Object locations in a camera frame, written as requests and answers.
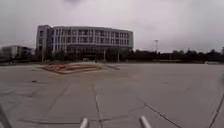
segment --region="pavement joint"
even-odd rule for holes
[[[93,92],[94,92],[94,95],[95,95],[95,102],[96,102],[96,108],[97,108],[97,112],[99,114],[99,124],[100,124],[100,127],[103,128],[103,122],[102,122],[102,114],[100,113],[100,108],[99,108],[99,104],[98,104],[98,98],[97,98],[97,91],[96,91],[96,86],[93,82]]]
[[[224,101],[224,94],[223,94],[223,96],[222,96],[222,99],[221,99],[220,102],[219,102],[219,106],[218,106],[218,108],[216,109],[215,116],[214,116],[214,118],[212,119],[212,122],[210,123],[209,128],[212,128],[213,124],[215,123],[216,118],[218,117],[219,112],[220,112],[220,109],[221,109],[221,107],[222,107],[222,105],[223,105],[223,101]]]
[[[177,123],[171,121],[170,119],[168,119],[165,115],[161,114],[159,111],[155,110],[153,107],[151,107],[150,105],[148,105],[147,103],[145,103],[142,99],[140,99],[131,89],[125,87],[132,95],[134,95],[137,100],[139,100],[141,103],[144,104],[145,107],[149,108],[150,110],[152,110],[153,112],[157,113],[160,117],[162,117],[163,119],[165,119],[166,121],[168,121],[169,123],[173,124],[174,126],[176,126],[177,128],[182,128],[181,126],[179,126]]]

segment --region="sky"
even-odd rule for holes
[[[0,0],[0,46],[35,47],[38,25],[134,32],[134,49],[220,51],[224,0]]]

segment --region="paved ground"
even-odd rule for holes
[[[39,66],[0,67],[0,103],[15,128],[223,128],[221,65],[119,64],[59,75]]]

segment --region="building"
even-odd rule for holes
[[[11,45],[5,46],[1,49],[1,55],[4,58],[19,58],[21,56],[33,55],[34,49],[20,46],[20,45]]]
[[[133,32],[103,27],[39,26],[36,49],[39,53],[102,52],[133,49]]]

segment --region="multi-story building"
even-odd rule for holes
[[[4,58],[19,58],[21,56],[33,55],[34,49],[20,46],[20,45],[12,45],[5,46],[1,49],[2,57]]]
[[[54,54],[64,52],[96,52],[107,49],[131,50],[133,32],[103,27],[53,27],[39,26],[37,51]]]

